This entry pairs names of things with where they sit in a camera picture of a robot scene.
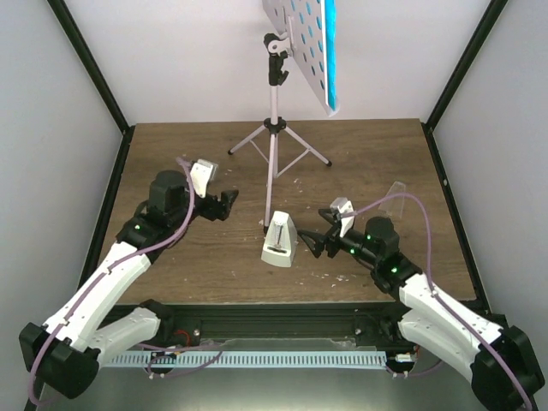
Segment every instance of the black frame edge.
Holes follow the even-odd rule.
[[[489,33],[495,26],[495,23],[497,22],[500,14],[503,12],[504,6],[506,6],[507,2],[508,0],[491,0],[489,5],[487,6],[487,9],[481,17],[481,20],[479,21],[479,24],[476,27],[472,38],[468,42],[466,49],[464,49],[464,52],[462,53],[459,62],[455,66],[455,69],[453,70],[449,81],[445,85],[445,88],[442,91],[441,96],[439,96],[439,99],[434,106],[431,115],[426,121],[427,129],[433,132],[438,125],[439,121],[442,118],[442,115],[449,106],[451,99],[453,99],[453,96],[455,96],[456,90],[461,85],[462,80],[472,66],[472,63],[478,55],[481,46],[484,44],[485,40],[489,36]]]
[[[444,164],[441,156],[439,155],[434,134],[428,128],[427,124],[421,123],[421,125],[426,143],[428,144],[428,149],[432,155],[432,161],[434,163],[434,167],[436,168],[436,173],[438,174],[439,183],[441,184],[442,191],[444,192],[445,203],[449,208],[449,213],[451,215],[451,219],[453,220],[453,226],[455,227],[456,237],[458,238],[461,246],[462,256],[464,257],[466,267],[468,268],[468,274],[472,280],[474,293],[476,294],[476,301],[481,309],[485,310],[487,313],[490,313],[491,309],[489,308],[489,301],[487,300],[487,295],[485,294],[485,289],[483,287],[483,283],[481,282],[478,267],[476,266],[474,255],[472,254],[472,248],[470,247],[466,236],[466,231],[462,225],[461,216],[458,208],[456,207],[455,197],[453,196],[447,174],[445,173]]]
[[[106,188],[104,194],[103,204],[99,212],[97,224],[93,231],[92,242],[87,252],[86,261],[80,276],[80,282],[78,288],[81,287],[86,280],[97,269],[99,258],[101,256],[101,250],[104,244],[104,237],[106,236],[106,230],[109,227],[110,214],[112,214],[112,208],[118,194],[118,188],[120,187],[120,181],[122,180],[122,173],[124,166],[126,165],[126,159],[129,154],[129,147],[131,147],[131,140],[134,137],[135,126],[129,128],[129,131],[122,137],[118,154],[116,155],[116,161],[112,174],[110,175],[109,185]]]
[[[70,43],[74,47],[74,50],[78,54],[78,57],[82,61],[82,64],[86,68],[87,73],[91,77],[93,84],[97,88],[98,93],[109,109],[112,118],[116,122],[116,125],[120,131],[125,134],[129,131],[130,127],[126,118],[124,117],[120,106],[118,105],[112,91],[109,88],[106,80],[93,57],[93,54],[90,52],[87,47],[87,43],[82,36],[80,29],[76,25],[74,18],[70,14],[69,7],[64,2],[64,0],[48,0],[53,13],[59,20],[61,27],[63,28],[65,34],[70,40]]]

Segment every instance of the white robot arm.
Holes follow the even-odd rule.
[[[429,282],[400,252],[399,235],[389,218],[370,218],[365,232],[360,232],[351,227],[354,221],[343,217],[346,210],[353,210],[350,201],[336,199],[329,209],[319,210],[331,224],[324,235],[302,229],[297,233],[316,258],[324,250],[330,258],[344,251],[370,266],[375,285],[402,304],[402,314],[392,320],[393,326],[386,327],[388,337],[417,344],[452,366],[492,411],[515,411],[523,399],[491,351],[503,359],[527,396],[544,386],[538,360],[523,331],[489,321]]]
[[[225,220],[238,195],[224,191],[219,200],[206,192],[217,166],[205,160],[192,162],[196,198],[188,209],[189,186],[179,171],[161,171],[151,183],[149,198],[141,203],[116,236],[103,262],[63,307],[41,326],[29,323],[19,335],[27,370],[31,371],[39,351],[49,339],[37,376],[67,398],[75,398],[89,386],[98,370],[112,358],[158,333],[172,335],[173,318],[167,306],[145,301],[128,316],[99,328],[105,316],[128,287],[156,261],[167,248],[160,243],[173,237],[188,212],[189,222],[201,216]],[[179,241],[184,233],[177,236]],[[143,254],[120,259],[142,250]]]

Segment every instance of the white cable channel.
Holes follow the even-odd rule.
[[[151,360],[152,351],[126,351],[105,367],[142,368]],[[188,351],[175,359],[155,361],[155,368],[194,368],[217,355],[215,351]],[[386,353],[380,351],[224,351],[208,368],[351,368],[384,370]]]

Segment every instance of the white backdrop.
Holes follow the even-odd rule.
[[[425,121],[488,0],[337,1],[336,119]],[[262,120],[273,32],[261,0],[69,0],[130,123]],[[287,119],[325,113],[298,69],[280,93]]]
[[[0,51],[0,409],[21,410],[19,333],[76,290],[122,135],[47,2],[0,1]]]
[[[436,141],[496,313],[522,328],[548,377],[547,2],[509,2]],[[548,409],[548,388],[536,396]]]

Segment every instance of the tripod leg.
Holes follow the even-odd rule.
[[[277,147],[277,135],[271,134],[271,149],[268,158],[268,181],[266,182],[266,210],[265,210],[265,228],[268,231],[268,226],[271,222],[271,202],[272,202],[272,181],[274,180],[274,158]]]
[[[276,139],[275,139],[275,142],[274,142],[274,158],[273,158],[273,161],[274,161],[274,170],[272,172],[272,175],[273,175],[273,179],[274,178],[277,178],[277,143],[278,143],[278,139],[277,139],[277,136],[276,136]]]
[[[240,141],[238,144],[236,144],[234,147],[232,147],[229,150],[229,154],[234,154],[238,149],[242,148],[244,145],[246,145],[249,141],[253,140],[255,137],[257,137],[263,130],[266,130],[265,126],[260,126],[255,131],[253,131],[248,137]]]
[[[299,141],[309,152],[311,152],[314,156],[319,158],[319,160],[327,165],[328,167],[331,167],[333,163],[325,158],[318,150],[316,150],[314,147],[309,145],[306,141],[304,141],[295,131],[293,131],[291,128],[286,127],[285,131],[288,132],[288,134],[293,137],[295,140]]]

